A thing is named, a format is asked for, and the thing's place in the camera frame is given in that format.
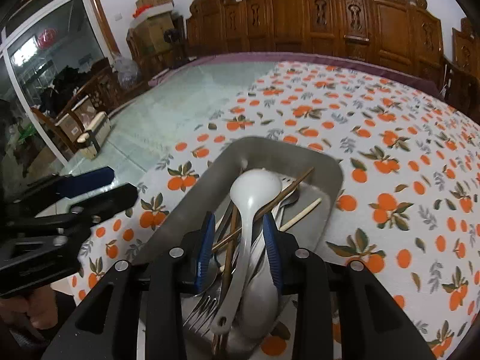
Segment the metal tray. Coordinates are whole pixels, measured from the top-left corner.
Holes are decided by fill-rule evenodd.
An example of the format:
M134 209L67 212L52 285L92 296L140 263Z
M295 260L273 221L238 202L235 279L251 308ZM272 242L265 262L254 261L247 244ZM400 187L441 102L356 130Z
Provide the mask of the metal tray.
M315 170L299 185L299 200L285 209L283 222L289 221L315 199L321 197L321 204L289 230L295 235L300 247L314 251L342 187L343 173L337 160L323 153L289 143L260 137L245 137L229 145L208 167L162 226L148 240L134 263L150 262L159 254L178 246L184 234L200 228L206 211L215 212L215 217L220 218L230 201L230 186L238 177L240 169L265 168L295 179L310 167L314 167ZM199 298L182 300L184 318L188 316L197 299ZM194 347L200 349L203 356L210 352L213 339L211 332L200 337L188 331L185 332L185 338L188 341L189 353L196 351ZM228 356L229 358L247 358L258 344L259 340L247 339L234 325L229 334ZM192 359L203 357L200 354L191 354L189 357Z

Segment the table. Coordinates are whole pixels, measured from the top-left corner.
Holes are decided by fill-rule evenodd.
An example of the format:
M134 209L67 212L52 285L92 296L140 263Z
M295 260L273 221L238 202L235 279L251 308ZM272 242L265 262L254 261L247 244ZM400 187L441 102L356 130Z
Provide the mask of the table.
M210 161L233 140L257 135L323 151L340 161L344 186L316 252L361 259L429 343L452 352L480 302L479 126L409 86L352 69L278 63L208 119L186 131L148 171L132 210L94 229L82 247L80 301L114 261L132 260ZM252 359L289 359L289 304ZM335 356L341 357L338 314Z

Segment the white door frame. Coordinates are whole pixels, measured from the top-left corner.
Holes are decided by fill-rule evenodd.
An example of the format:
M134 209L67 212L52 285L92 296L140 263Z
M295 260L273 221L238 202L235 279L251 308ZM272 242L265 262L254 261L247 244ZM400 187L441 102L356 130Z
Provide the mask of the white door frame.
M41 126L40 122L37 120L35 115L33 114L32 110L30 109L30 106L28 105L27 99L25 98L25 95L22 92L22 89L20 88L20 85L18 84L18 81L16 79L14 69L11 65L10 57L8 55L8 48L15 42L25 31L27 31L31 26L33 26L35 23L37 23L39 20L53 12L55 9L58 7L62 6L65 3L68 3L71 0L53 0L41 9L39 9L37 12L35 12L32 16L30 16L27 20L25 20L18 28L16 28L10 36L6 36L6 29L3 28L1 31L1 45L0 45L0 59L3 57L3 61L5 63L5 66L7 68L8 75L10 77L10 81L13 85L13 89L15 90L15 93L20 100L20 104L22 104L23 109L25 110L25 113L29 117L30 121L34 125L35 129L38 131L46 145L49 147L50 150L54 153L54 155L59 159L59 161L64 165L67 166L68 161L67 159L63 156L61 151L56 147L56 145L52 142L50 137L47 135L45 130L43 130L43 127ZM90 21L90 25L92 26L92 30L94 32L95 37L97 38L98 45L100 46L100 49L103 52L103 55L108 57L110 61L112 61L112 55L111 52L107 46L107 42L105 41L105 38L102 35L102 32L100 30L100 26L98 25L97 18L95 17L92 4L90 0L82 0L83 6L85 7L85 11L87 13L88 20Z

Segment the silver bolt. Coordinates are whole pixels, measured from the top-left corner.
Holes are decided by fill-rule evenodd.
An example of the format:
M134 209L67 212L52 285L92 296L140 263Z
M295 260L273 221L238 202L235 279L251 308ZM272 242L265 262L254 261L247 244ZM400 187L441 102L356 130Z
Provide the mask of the silver bolt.
M295 251L295 255L299 258L299 259L306 259L308 256L310 256L310 252L306 249L297 249Z
M364 265L360 261L357 261L357 260L352 261L350 263L350 268L352 268L354 271L358 271L358 272L363 271L363 267L364 267Z
M181 247L174 247L173 249L170 249L169 254L173 258L181 257L183 256L183 249Z
M121 259L120 261L117 261L115 263L115 269L117 271L121 272L121 271L124 271L125 269L127 269L128 265L129 265L128 261L126 261L124 259Z
M68 238L65 235L59 235L53 239L55 246L62 246L67 243Z

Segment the light wooden stick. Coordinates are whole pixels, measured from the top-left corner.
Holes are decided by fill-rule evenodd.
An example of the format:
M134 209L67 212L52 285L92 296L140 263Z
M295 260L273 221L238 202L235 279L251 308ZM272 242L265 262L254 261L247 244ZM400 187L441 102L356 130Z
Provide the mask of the light wooden stick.
M313 203L311 203L308 207L303 209L299 214L295 215L291 220L289 220L285 225L279 228L280 231L287 231L291 228L294 224L296 224L299 220L306 217L310 212L314 210L316 206L318 206L322 202L322 198L318 198Z
M314 167L311 167L310 169L308 169L303 175L301 175L293 183L291 183L288 187L286 187L282 192L280 192L275 199L273 199L271 202L269 202L268 204L263 206L260 210L258 210L257 214L253 218L253 221L254 222L257 221L267 212L272 210L273 207L279 204L283 200L283 198L285 198L290 192L292 192L311 172L313 172L313 170L314 170ZM237 237L237 235L239 235L241 230L242 228L239 227L234 233L230 233L227 237L223 238L221 241L213 245L212 253L215 253L218 249L228 244L228 242L231 239L233 239L234 237Z

